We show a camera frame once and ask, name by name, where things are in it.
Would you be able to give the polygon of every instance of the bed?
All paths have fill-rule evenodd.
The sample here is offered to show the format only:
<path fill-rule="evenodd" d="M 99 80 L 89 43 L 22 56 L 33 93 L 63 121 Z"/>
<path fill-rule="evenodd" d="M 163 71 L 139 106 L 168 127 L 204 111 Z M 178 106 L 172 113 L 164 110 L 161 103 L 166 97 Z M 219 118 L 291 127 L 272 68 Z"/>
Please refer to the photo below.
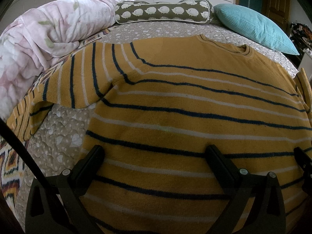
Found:
<path fill-rule="evenodd" d="M 198 34 L 205 34 L 206 37 L 212 40 L 231 43 L 236 46 L 246 43 L 274 62 L 280 63 L 291 77 L 294 77 L 298 72 L 282 53 L 270 50 L 230 31 L 216 20 L 208 25 L 162 21 L 114 26 L 105 32 L 97 33 L 82 41 L 78 50 L 96 40 L 107 43 L 128 43 L 138 39 L 185 37 Z M 37 81 L 42 80 L 43 76 L 51 73 L 61 63 L 62 61 L 57 63 L 47 73 L 40 76 Z M 25 142 L 29 153 L 46 176 L 58 175 L 64 168 L 73 167 L 79 156 L 85 130 L 94 108 L 94 104 L 84 109 L 72 109 L 54 104 L 38 131 L 30 140 Z M 2 148 L 0 155 L 5 151 L 7 151 L 7 148 Z M 10 166 L 4 164 L 5 168 L 9 168 L 9 172 L 2 171 L 3 191 L 5 194 L 5 191 L 10 188 L 12 195 L 7 196 L 7 202 L 24 228 L 27 198 L 34 176 L 27 166 L 22 164 L 16 154 L 8 152 L 5 158 L 10 159 L 12 164 Z"/>

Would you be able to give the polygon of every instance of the wooden door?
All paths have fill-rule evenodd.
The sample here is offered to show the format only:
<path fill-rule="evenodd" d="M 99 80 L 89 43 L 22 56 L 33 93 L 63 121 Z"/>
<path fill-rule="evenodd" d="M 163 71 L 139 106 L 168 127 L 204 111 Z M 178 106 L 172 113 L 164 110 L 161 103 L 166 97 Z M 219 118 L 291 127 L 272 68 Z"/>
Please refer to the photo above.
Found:
<path fill-rule="evenodd" d="M 288 27 L 290 0 L 263 0 L 262 14 L 275 22 L 283 31 Z"/>

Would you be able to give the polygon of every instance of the pink floral comforter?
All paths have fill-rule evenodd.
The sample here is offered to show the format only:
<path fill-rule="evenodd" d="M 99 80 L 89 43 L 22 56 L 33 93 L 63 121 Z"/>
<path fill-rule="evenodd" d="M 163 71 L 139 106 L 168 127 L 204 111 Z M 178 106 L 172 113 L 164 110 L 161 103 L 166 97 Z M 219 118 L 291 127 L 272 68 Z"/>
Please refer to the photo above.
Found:
<path fill-rule="evenodd" d="M 0 117 L 6 120 L 35 77 L 79 40 L 113 25 L 121 1 L 133 0 L 56 0 L 11 23 L 0 36 Z"/>

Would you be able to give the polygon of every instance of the teal pillow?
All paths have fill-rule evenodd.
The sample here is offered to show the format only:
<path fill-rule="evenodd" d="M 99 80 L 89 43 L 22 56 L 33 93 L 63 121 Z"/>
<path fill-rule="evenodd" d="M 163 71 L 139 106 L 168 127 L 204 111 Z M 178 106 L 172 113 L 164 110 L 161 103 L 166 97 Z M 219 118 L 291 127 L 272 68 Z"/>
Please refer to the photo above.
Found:
<path fill-rule="evenodd" d="M 299 55 L 283 30 L 266 16 L 235 4 L 218 4 L 213 9 L 226 27 L 240 35 L 276 51 Z"/>

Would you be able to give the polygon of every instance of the navy stripe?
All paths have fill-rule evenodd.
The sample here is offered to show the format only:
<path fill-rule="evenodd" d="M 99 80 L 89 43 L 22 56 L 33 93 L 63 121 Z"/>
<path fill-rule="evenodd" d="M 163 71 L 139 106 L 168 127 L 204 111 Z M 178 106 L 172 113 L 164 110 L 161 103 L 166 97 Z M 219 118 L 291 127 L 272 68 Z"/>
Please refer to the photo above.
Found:
<path fill-rule="evenodd" d="M 26 130 L 27 130 L 28 125 L 29 125 L 29 119 L 30 119 L 30 116 L 28 116 L 27 126 L 26 126 L 25 131 L 24 131 L 24 134 L 23 134 L 23 140 L 24 140 L 24 141 L 26 141 L 26 140 L 25 140 L 25 133 L 26 133 Z"/>
<path fill-rule="evenodd" d="M 15 132 L 17 126 L 18 126 L 18 119 L 17 119 L 17 118 L 15 119 L 15 123 L 16 123 L 16 126 L 15 126 L 15 128 L 14 128 L 14 132 Z"/>
<path fill-rule="evenodd" d="M 71 108 L 75 108 L 75 96 L 74 96 L 74 63 L 75 63 L 75 56 L 71 58 L 71 75 L 70 75 L 70 82 L 69 82 L 69 91 L 71 93 Z"/>
<path fill-rule="evenodd" d="M 303 90 L 302 83 L 301 83 L 301 80 L 300 80 L 298 74 L 296 75 L 296 77 L 298 78 L 298 81 L 299 81 L 301 89 L 302 89 L 303 100 L 305 101 L 305 103 L 307 103 L 307 101 L 305 100 L 305 91 Z"/>
<path fill-rule="evenodd" d="M 25 115 L 25 113 L 24 113 L 23 116 L 21 117 L 21 125 L 20 125 L 20 128 L 19 128 L 19 130 L 18 130 L 18 135 L 19 135 L 19 132 L 21 131 L 21 126 L 22 126 L 22 124 L 23 124 L 24 115 Z"/>
<path fill-rule="evenodd" d="M 46 101 L 46 92 L 48 91 L 49 80 L 50 80 L 50 78 L 47 79 L 47 81 L 44 85 L 43 94 L 42 94 L 42 100 L 43 101 Z"/>
<path fill-rule="evenodd" d="M 214 89 L 214 88 L 209 88 L 209 87 L 205 87 L 205 86 L 194 84 L 194 83 L 186 83 L 186 82 L 175 83 L 175 82 L 170 82 L 170 81 L 165 81 L 165 80 L 156 80 L 156 79 L 144 79 L 144 80 L 139 80 L 137 82 L 132 82 L 132 81 L 129 80 L 127 74 L 124 73 L 124 71 L 118 65 L 118 62 L 117 62 L 116 56 L 115 56 L 114 44 L 112 44 L 112 56 L 113 56 L 113 61 L 115 63 L 115 66 L 116 66 L 117 70 L 119 71 L 119 73 L 121 75 L 123 75 L 125 82 L 130 84 L 130 85 L 134 85 L 134 84 L 137 84 L 137 83 L 153 82 L 153 83 L 167 83 L 167 84 L 177 85 L 177 86 L 179 86 L 179 85 L 193 86 L 193 87 L 201 88 L 203 90 L 208 90 L 208 91 L 212 91 L 212 92 L 216 92 L 216 93 L 225 93 L 225 94 L 229 94 L 229 95 L 236 95 L 236 96 L 242 96 L 242 97 L 251 98 L 251 99 L 263 101 L 263 102 L 266 102 L 266 103 L 269 103 L 269 104 L 272 104 L 272 105 L 278 105 L 278 106 L 291 108 L 291 109 L 294 109 L 294 110 L 299 111 L 301 113 L 305 112 L 305 109 L 298 109 L 296 107 L 293 107 L 293 106 L 290 106 L 290 105 L 287 105 L 287 104 L 274 102 L 274 101 L 267 100 L 267 99 L 264 99 L 264 98 L 261 98 L 261 97 L 256 97 L 256 96 L 252 96 L 252 95 L 244 94 L 244 93 L 240 93 L 240 92 L 235 92 L 235 91 L 217 90 L 217 89 Z"/>
<path fill-rule="evenodd" d="M 224 71 L 220 71 L 220 70 L 206 69 L 206 68 L 192 68 L 192 67 L 188 67 L 188 66 L 178 66 L 178 65 L 155 65 L 155 64 L 146 62 L 144 59 L 140 58 L 140 57 L 138 56 L 138 54 L 136 53 L 135 48 L 134 48 L 132 42 L 130 43 L 130 46 L 131 46 L 132 52 L 133 52 L 133 54 L 135 55 L 135 57 L 136 57 L 137 59 L 141 60 L 142 63 L 144 63 L 144 64 L 146 64 L 146 65 L 149 65 L 149 66 L 151 66 L 151 67 L 185 68 L 185 69 L 191 69 L 191 70 L 196 70 L 196 71 L 207 71 L 207 72 L 215 72 L 215 73 L 221 73 L 221 74 L 231 75 L 231 76 L 243 78 L 243 79 L 249 80 L 249 81 L 251 81 L 251 82 L 264 85 L 264 86 L 273 87 L 274 89 L 283 91 L 283 92 L 285 92 L 285 93 L 287 93 L 287 94 L 289 94 L 289 95 L 291 95 L 291 96 L 297 96 L 297 97 L 299 97 L 299 95 L 296 94 L 296 93 L 289 93 L 289 92 L 287 92 L 287 91 L 285 91 L 285 90 L 283 90 L 283 89 L 281 89 L 281 88 L 278 88 L 278 87 L 276 87 L 276 86 L 273 86 L 273 85 L 271 85 L 271 84 L 262 83 L 262 82 L 259 82 L 259 81 L 250 79 L 250 78 L 248 78 L 248 77 L 245 77 L 245 76 L 241 76 L 241 75 L 237 75 L 237 74 L 233 74 L 233 73 L 228 73 L 228 72 L 224 72 Z"/>
<path fill-rule="evenodd" d="M 303 203 L 305 203 L 305 201 L 309 198 L 309 196 L 307 196 L 299 205 L 297 205 L 296 207 L 294 207 L 293 209 L 291 209 L 290 211 L 288 211 L 286 213 L 286 216 L 288 216 L 289 214 L 291 214 L 292 212 L 294 212 L 295 210 L 297 210 L 298 208 L 300 208 L 302 206 Z"/>
<path fill-rule="evenodd" d="M 281 128 L 281 129 L 290 129 L 290 130 L 308 130 L 311 131 L 312 128 L 304 127 L 304 126 L 289 126 L 275 123 L 268 123 L 260 120 L 249 120 L 249 119 L 239 119 L 225 115 L 219 115 L 214 113 L 197 113 L 192 111 L 186 111 L 178 108 L 168 108 L 168 107 L 156 107 L 156 106 L 143 106 L 143 105 L 129 105 L 129 104 L 114 104 L 110 103 L 106 98 L 102 98 L 101 101 L 109 106 L 109 107 L 117 107 L 117 108 L 127 108 L 134 110 L 142 110 L 142 111 L 159 111 L 159 112 L 168 112 L 168 113 L 179 113 L 182 115 L 196 117 L 196 118 L 204 118 L 204 119 L 216 119 L 216 120 L 226 120 L 237 122 L 241 124 L 252 124 L 252 125 L 265 125 L 272 128 Z"/>
<path fill-rule="evenodd" d="M 24 109 L 24 113 L 25 113 L 26 112 L 26 107 L 27 107 L 26 98 L 24 98 L 24 103 L 25 103 L 25 109 Z"/>
<path fill-rule="evenodd" d="M 108 144 L 112 144 L 112 145 L 120 145 L 120 146 L 135 148 L 135 149 L 139 149 L 139 150 L 145 150 L 145 151 L 157 152 L 157 153 L 165 153 L 165 154 L 171 154 L 171 155 L 204 158 L 204 153 L 191 152 L 191 151 L 180 150 L 180 149 L 156 147 L 156 146 L 151 146 L 151 145 L 147 145 L 147 144 L 138 144 L 138 143 L 133 143 L 133 142 L 127 142 L 127 141 L 112 139 L 112 138 L 108 138 L 108 137 L 98 135 L 98 134 L 96 134 L 90 130 L 87 130 L 85 134 L 87 134 L 88 136 L 91 136 L 91 137 L 93 137 L 99 141 L 102 141 L 102 142 L 108 143 Z"/>
<path fill-rule="evenodd" d="M 97 224 L 101 225 L 105 229 L 107 229 L 113 233 L 116 233 L 116 234 L 159 234 L 157 232 L 148 231 L 148 230 L 119 230 L 119 229 L 114 228 L 113 226 L 109 225 L 108 223 L 103 222 L 102 220 L 100 220 L 94 216 L 91 216 L 91 217 L 93 218 L 93 220 Z"/>
<path fill-rule="evenodd" d="M 304 177 L 302 176 L 302 177 L 300 177 L 300 178 L 298 178 L 298 179 L 295 179 L 295 180 L 292 181 L 292 182 L 289 182 L 289 183 L 286 183 L 286 184 L 281 185 L 280 188 L 281 188 L 281 189 L 285 189 L 285 188 L 291 187 L 291 186 L 293 186 L 293 185 L 295 185 L 295 184 L 298 184 L 299 182 L 301 182 L 301 181 L 303 181 L 303 180 L 304 180 Z"/>
<path fill-rule="evenodd" d="M 156 147 L 147 144 L 139 144 L 133 143 L 123 140 L 112 139 L 108 137 L 101 136 L 97 133 L 94 133 L 90 130 L 85 132 L 86 135 L 93 137 L 96 140 L 99 140 L 104 143 L 112 144 L 112 145 L 120 145 L 128 148 L 135 148 L 144 151 L 156 152 L 156 153 L 165 153 L 171 155 L 179 155 L 186 157 L 195 157 L 195 158 L 204 158 L 204 153 L 201 152 L 192 152 L 187 150 L 180 149 L 172 149 L 172 148 L 164 148 L 164 147 Z M 312 147 L 305 149 L 305 152 L 312 150 Z M 294 152 L 268 152 L 268 153 L 238 153 L 238 154 L 224 154 L 226 158 L 229 159 L 237 159 L 237 158 L 269 158 L 269 157 L 283 157 L 283 156 L 293 156 Z"/>
<path fill-rule="evenodd" d="M 312 147 L 305 149 L 305 152 L 312 150 Z M 271 157 L 286 157 L 294 156 L 293 151 L 284 151 L 284 152 L 268 152 L 268 153 L 233 153 L 233 154 L 224 154 L 226 158 L 229 159 L 241 159 L 241 158 L 271 158 Z"/>
<path fill-rule="evenodd" d="M 48 105 L 48 106 L 45 106 L 45 107 L 41 107 L 41 108 L 39 108 L 37 111 L 35 111 L 34 113 L 30 113 L 29 116 L 34 116 L 34 115 L 36 115 L 36 114 L 38 114 L 38 113 L 40 113 L 40 112 L 42 112 L 42 111 L 49 110 L 50 108 L 52 108 L 53 105 L 54 105 L 54 104 Z"/>
<path fill-rule="evenodd" d="M 180 199 L 180 200 L 229 200 L 230 197 L 226 194 L 190 194 L 190 193 L 173 193 L 173 192 L 164 192 L 153 189 L 145 189 L 141 187 L 135 187 L 128 185 L 126 183 L 122 183 L 107 177 L 102 177 L 96 175 L 94 180 L 113 185 L 115 187 L 123 188 L 128 191 L 147 194 L 162 198 L 170 198 L 170 199 Z"/>
<path fill-rule="evenodd" d="M 104 97 L 104 94 L 100 92 L 99 85 L 97 83 L 95 58 L 96 58 L 96 42 L 93 43 L 93 49 L 92 49 L 92 77 L 93 77 L 93 86 L 94 86 L 94 89 L 96 90 L 96 95 L 99 98 L 101 98 L 101 97 Z"/>

